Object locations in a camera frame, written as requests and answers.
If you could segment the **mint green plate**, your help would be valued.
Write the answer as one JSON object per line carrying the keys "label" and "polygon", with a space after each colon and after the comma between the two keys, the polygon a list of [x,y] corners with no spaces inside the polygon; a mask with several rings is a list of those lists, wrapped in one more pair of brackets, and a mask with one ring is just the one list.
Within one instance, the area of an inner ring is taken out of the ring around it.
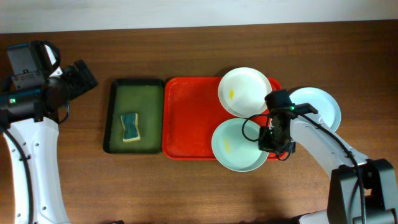
{"label": "mint green plate", "polygon": [[251,139],[259,135],[259,125],[242,118],[221,123],[211,138],[211,148],[216,160],[236,172],[249,172],[262,166],[269,153],[261,151]]}

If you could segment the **light blue plate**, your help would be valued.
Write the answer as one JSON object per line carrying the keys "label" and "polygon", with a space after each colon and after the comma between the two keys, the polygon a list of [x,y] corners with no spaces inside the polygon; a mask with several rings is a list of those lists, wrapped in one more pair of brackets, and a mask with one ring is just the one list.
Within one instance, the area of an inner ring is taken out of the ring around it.
{"label": "light blue plate", "polygon": [[326,91],[314,87],[304,87],[293,91],[290,99],[296,105],[309,103],[334,132],[341,123],[341,110],[336,100]]}

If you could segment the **yellow green sponge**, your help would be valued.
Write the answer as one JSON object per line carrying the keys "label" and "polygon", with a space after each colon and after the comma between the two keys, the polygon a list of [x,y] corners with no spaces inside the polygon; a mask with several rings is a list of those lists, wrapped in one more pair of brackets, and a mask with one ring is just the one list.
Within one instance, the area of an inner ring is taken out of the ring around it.
{"label": "yellow green sponge", "polygon": [[133,142],[141,139],[138,128],[138,114],[129,113],[121,115],[121,124],[123,127],[123,142]]}

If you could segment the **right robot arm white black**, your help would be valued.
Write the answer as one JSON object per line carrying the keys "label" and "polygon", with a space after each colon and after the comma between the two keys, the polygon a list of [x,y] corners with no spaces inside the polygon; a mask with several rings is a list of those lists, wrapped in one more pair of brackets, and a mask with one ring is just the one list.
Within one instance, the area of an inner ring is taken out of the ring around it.
{"label": "right robot arm white black", "polygon": [[292,154],[302,145],[330,178],[325,210],[294,223],[397,223],[397,182],[386,159],[372,160],[333,132],[310,104],[274,108],[259,131],[259,149]]}

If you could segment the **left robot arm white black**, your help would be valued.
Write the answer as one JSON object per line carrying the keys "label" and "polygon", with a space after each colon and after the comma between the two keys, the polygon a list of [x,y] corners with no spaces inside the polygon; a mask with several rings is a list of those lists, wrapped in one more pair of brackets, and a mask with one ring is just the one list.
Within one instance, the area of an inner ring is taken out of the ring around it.
{"label": "left robot arm white black", "polygon": [[1,134],[11,158],[15,223],[69,223],[57,164],[60,107],[98,81],[83,60],[41,86],[1,95]]}

